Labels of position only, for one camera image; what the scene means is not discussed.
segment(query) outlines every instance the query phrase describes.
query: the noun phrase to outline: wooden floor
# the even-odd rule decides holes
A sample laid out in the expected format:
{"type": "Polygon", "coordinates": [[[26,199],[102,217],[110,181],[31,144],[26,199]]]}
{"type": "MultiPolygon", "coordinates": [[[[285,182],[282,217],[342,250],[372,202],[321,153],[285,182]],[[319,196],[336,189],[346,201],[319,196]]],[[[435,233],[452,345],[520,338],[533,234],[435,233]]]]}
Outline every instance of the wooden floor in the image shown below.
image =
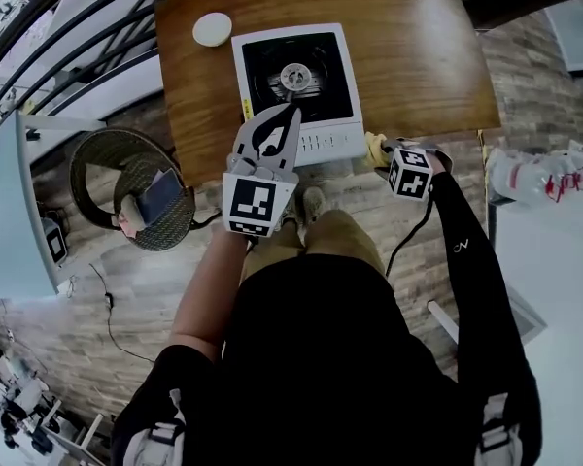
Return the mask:
{"type": "MultiPolygon", "coordinates": [[[[490,145],[564,148],[569,138],[583,139],[583,81],[574,82],[566,73],[545,14],[519,19],[480,36],[479,41],[491,69],[503,124],[486,133],[490,145]]],[[[161,98],[114,117],[112,123],[136,126],[164,144],[172,143],[161,98]]],[[[474,133],[432,140],[453,155],[456,178],[483,221],[481,154],[474,133]]],[[[64,207],[70,216],[70,246],[74,247],[104,237],[86,225],[69,201],[61,160],[72,149],[69,144],[48,160],[37,171],[35,181],[39,198],[64,207]]],[[[305,184],[319,185],[330,206],[351,213],[380,244],[385,262],[423,215],[423,205],[395,201],[384,181],[358,162],[303,168],[301,178],[305,184]]],[[[99,185],[99,191],[109,194],[107,182],[99,185]]],[[[219,199],[217,183],[200,188],[197,217],[210,213],[219,199]]],[[[115,296],[112,326],[120,345],[155,358],[209,239],[209,230],[194,231],[166,252],[144,252],[124,245],[106,251],[94,262],[115,296]]],[[[426,309],[429,300],[437,300],[456,315],[436,212],[402,250],[390,281],[411,332],[430,347],[441,369],[455,376],[456,347],[426,309]]],[[[18,342],[11,344],[11,350],[39,370],[66,407],[87,419],[102,413],[109,425],[151,365],[115,348],[108,336],[103,293],[102,282],[90,267],[84,267],[73,278],[69,294],[53,300],[0,302],[0,339],[6,347],[7,327],[12,329],[18,342]]]]}

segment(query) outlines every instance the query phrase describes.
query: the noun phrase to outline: hand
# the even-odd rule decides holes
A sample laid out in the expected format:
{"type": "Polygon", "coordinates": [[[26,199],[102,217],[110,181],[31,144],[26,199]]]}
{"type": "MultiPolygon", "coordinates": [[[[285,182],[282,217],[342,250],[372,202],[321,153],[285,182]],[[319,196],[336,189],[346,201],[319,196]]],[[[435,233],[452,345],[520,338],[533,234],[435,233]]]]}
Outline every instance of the hand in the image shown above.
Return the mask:
{"type": "Polygon", "coordinates": [[[438,157],[436,157],[436,155],[434,155],[433,153],[426,152],[426,156],[429,160],[429,165],[431,166],[431,169],[433,170],[435,175],[445,172],[445,167],[443,166],[442,162],[438,160],[438,157]]]}

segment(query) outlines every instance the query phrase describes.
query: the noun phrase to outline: white round lid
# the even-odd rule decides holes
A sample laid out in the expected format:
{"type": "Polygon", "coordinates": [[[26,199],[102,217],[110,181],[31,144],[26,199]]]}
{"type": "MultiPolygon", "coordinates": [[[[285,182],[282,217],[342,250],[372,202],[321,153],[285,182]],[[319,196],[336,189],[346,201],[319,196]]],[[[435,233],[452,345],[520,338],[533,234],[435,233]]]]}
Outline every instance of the white round lid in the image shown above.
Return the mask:
{"type": "Polygon", "coordinates": [[[196,43],[204,47],[217,47],[231,36],[231,28],[231,19],[227,14],[212,12],[196,22],[192,36],[196,43]]]}

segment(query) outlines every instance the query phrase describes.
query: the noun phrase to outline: person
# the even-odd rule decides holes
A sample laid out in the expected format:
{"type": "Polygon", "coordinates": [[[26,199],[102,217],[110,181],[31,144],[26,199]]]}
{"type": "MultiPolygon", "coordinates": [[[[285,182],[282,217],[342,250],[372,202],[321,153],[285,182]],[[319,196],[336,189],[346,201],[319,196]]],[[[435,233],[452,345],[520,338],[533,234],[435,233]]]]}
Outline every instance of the person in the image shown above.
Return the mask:
{"type": "Polygon", "coordinates": [[[133,437],[178,409],[183,464],[465,465],[515,435],[513,463],[533,464],[539,399],[497,258],[454,178],[429,158],[460,313],[458,383],[409,333],[369,236],[342,211],[322,214],[324,196],[310,189],[304,246],[293,216],[248,255],[244,235],[213,233],[168,347],[116,420],[113,464],[127,465],[133,437]],[[504,413],[485,419],[505,394],[504,413]]]}

